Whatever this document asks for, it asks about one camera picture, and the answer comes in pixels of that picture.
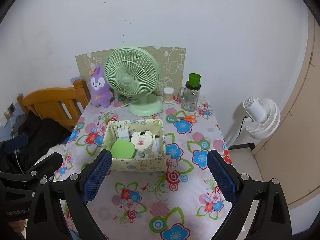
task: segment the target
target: table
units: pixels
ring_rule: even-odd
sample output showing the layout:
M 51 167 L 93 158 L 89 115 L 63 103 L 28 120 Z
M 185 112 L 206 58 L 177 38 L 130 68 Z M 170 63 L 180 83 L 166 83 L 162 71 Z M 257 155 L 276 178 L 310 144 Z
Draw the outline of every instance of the table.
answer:
M 178 98 L 152 116 L 137 117 L 128 107 L 108 111 L 128 102 L 119 96 L 106 109 L 89 104 L 73 130 L 64 151 L 62 167 L 54 180 L 80 173 L 100 152 L 106 125 L 111 120 L 161 118 L 166 133 L 168 171 L 111 171 L 87 207 L 109 240 L 163 239 L 209 240 L 232 204 L 225 201 L 207 167 L 208 151 L 216 149 L 232 163 L 213 110 L 206 98 L 195 113 L 181 109 Z M 197 123 L 177 120 L 195 114 Z M 76 231 L 65 201 L 61 201 L 68 227 Z

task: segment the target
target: purple plush toy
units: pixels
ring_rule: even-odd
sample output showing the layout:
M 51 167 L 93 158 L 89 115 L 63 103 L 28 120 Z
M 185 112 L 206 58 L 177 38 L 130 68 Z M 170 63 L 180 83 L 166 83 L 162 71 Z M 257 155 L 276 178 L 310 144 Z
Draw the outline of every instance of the purple plush toy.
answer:
M 107 108 L 111 105 L 113 94 L 110 91 L 109 84 L 105 80 L 103 70 L 103 66 L 97 65 L 90 71 L 91 102 L 93 106 L 102 106 Z

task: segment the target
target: silver screw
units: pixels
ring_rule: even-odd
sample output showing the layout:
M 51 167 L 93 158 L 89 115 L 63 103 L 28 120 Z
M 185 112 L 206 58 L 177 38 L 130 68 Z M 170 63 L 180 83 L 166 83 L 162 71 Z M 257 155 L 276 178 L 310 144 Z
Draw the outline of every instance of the silver screw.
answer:
M 76 179 L 78 179 L 78 177 L 79 177 L 78 174 L 75 173 L 75 174 L 72 174 L 72 175 L 70 176 L 70 179 L 71 179 L 71 180 L 76 180 Z
M 43 178 L 43 179 L 41 179 L 41 181 L 40 181 L 40 184 L 46 184 L 47 183 L 47 179 L 46 178 Z
M 250 179 L 250 177 L 249 177 L 249 175 L 248 174 L 241 174 L 241 179 L 243 179 L 243 180 L 249 180 Z
M 275 185 L 278 185 L 278 184 L 279 184 L 279 180 L 273 178 L 273 179 L 272 179 L 272 183 L 275 184 Z

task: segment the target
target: transparent container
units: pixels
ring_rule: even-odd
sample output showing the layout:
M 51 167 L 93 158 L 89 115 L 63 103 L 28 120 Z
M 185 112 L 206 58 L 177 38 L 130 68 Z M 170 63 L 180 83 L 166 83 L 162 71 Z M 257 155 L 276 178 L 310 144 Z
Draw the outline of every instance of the transparent container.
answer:
M 195 111 L 200 96 L 200 88 L 200 84 L 198 87 L 191 87 L 187 81 L 186 87 L 179 89 L 178 96 L 181 99 L 181 108 L 183 110 L 188 112 Z

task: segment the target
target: storage box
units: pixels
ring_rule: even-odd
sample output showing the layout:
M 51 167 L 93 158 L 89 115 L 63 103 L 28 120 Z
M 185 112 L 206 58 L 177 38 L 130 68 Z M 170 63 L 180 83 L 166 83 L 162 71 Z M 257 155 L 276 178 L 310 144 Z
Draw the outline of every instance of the storage box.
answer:
M 104 135 L 102 148 L 111 151 L 118 137 L 118 128 L 123 125 L 129 128 L 130 135 L 136 131 L 150 131 L 152 135 L 159 136 L 160 157 L 120 159 L 112 158 L 111 171 L 166 171 L 165 137 L 161 119 L 141 119 L 128 121 L 110 121 Z

